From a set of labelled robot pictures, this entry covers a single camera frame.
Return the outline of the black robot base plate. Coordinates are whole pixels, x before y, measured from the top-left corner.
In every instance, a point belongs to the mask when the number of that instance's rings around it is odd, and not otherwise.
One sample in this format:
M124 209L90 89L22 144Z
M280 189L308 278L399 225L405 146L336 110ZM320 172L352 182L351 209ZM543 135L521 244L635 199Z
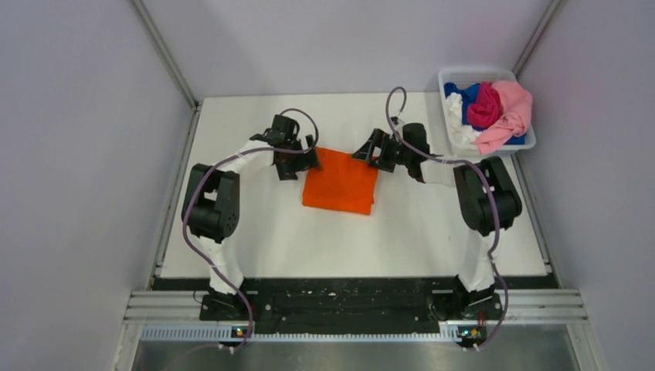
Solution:
M206 278L157 278L155 291L194 291L199 318L247 322L231 308L209 298ZM430 298L449 297L453 279L423 278L247 278L242 291L253 307L255 335L404 335L439 331L429 316ZM498 319L490 311L480 318Z

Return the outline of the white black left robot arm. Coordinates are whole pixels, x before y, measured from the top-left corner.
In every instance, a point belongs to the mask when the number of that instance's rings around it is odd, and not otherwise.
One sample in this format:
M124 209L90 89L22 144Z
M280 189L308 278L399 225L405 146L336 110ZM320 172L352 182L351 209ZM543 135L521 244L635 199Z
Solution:
M244 275L228 239L240 218L241 183L258 172L274 167L281 181L296 180L299 172L317 168L320 132L299 137L300 125L283 110L271 126L214 165L195 164L188 176L182 204L182 236L188 247L209 267L209 298L229 319L253 319L253 307L242 291Z

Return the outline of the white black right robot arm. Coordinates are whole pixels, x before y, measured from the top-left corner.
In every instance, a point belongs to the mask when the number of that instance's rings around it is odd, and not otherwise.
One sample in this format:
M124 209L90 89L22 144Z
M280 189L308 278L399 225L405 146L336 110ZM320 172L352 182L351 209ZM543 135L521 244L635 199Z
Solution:
M505 313L507 282L500 275L494 254L500 232L513 226L522 213L522 201L503 161L492 156L478 163L443 159L431 153L423 124L401 124L387 133L376 128L352 154L355 160L385 172L398 165L409 177L424 184L452 186L467 226L467 246L453 279L449 297L430 298L429 316L440 321L480 318L495 311Z

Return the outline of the orange t shirt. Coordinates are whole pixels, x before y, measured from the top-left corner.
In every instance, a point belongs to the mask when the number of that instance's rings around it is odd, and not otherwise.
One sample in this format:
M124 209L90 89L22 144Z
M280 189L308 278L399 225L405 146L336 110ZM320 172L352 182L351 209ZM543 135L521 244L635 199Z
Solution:
M375 203L378 169L348 153L318 148L321 163L307 172L302 205L317 209L370 215Z

